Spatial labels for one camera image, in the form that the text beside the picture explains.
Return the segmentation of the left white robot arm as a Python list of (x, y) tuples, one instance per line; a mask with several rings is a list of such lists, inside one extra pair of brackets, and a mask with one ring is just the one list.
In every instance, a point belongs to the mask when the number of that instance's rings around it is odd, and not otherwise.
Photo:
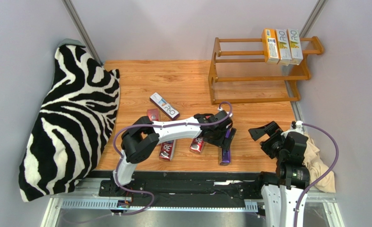
[(143, 116), (119, 133), (121, 148), (116, 151), (121, 159), (113, 171), (113, 179), (121, 186), (130, 183), (137, 165), (148, 159), (158, 144), (202, 138), (204, 142), (228, 150), (236, 131), (230, 114), (224, 110), (170, 122), (151, 121)]

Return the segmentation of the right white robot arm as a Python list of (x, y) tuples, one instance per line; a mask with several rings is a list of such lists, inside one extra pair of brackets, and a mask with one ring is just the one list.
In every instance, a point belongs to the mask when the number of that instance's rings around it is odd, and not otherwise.
[(275, 173), (261, 172), (259, 176), (266, 225), (302, 227), (306, 188), (310, 183), (309, 170), (303, 163), (308, 137), (304, 135), (302, 122), (292, 122), (290, 129), (283, 131), (272, 121), (248, 132), (254, 141), (268, 135), (260, 146), (267, 156), (276, 159)]

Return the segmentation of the silver yellow R.O.C.S. toothpaste box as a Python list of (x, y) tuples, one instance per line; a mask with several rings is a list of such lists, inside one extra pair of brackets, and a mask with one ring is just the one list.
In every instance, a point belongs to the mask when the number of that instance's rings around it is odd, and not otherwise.
[(292, 60), (287, 31), (285, 29), (276, 29), (276, 40), (279, 51), (279, 64), (289, 65)]

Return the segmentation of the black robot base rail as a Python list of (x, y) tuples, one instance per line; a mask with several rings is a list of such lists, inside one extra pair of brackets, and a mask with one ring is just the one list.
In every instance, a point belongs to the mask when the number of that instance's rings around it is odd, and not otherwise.
[(266, 217), (264, 203), (256, 204), (262, 199), (259, 173), (136, 171), (123, 189), (108, 171), (93, 171), (86, 180), (96, 180), (97, 196), (110, 202), (66, 202), (66, 209), (101, 208), (123, 213), (129, 208), (140, 210), (151, 202), (149, 209), (237, 209)]

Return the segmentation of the orange white R.O.C.S. toothpaste box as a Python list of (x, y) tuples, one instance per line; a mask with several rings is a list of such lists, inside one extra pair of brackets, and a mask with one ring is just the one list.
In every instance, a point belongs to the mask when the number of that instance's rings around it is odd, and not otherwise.
[(297, 29), (287, 29), (292, 60), (291, 64), (300, 65), (303, 60), (301, 40)]

